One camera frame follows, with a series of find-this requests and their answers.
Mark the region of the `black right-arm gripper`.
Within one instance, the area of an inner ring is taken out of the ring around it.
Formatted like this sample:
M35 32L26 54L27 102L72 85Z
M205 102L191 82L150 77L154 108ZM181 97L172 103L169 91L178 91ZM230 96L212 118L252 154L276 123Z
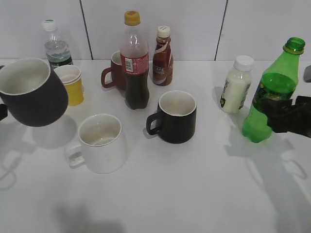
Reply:
M293 100L262 101L262 111L267 116L267 126L275 133L295 133L311 137L311 98L297 96Z

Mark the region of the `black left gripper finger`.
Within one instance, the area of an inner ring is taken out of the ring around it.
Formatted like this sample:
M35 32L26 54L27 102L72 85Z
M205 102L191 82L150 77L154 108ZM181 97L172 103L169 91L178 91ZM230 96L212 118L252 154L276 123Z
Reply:
M8 116L8 108L5 104L0 104L0 120L5 119Z

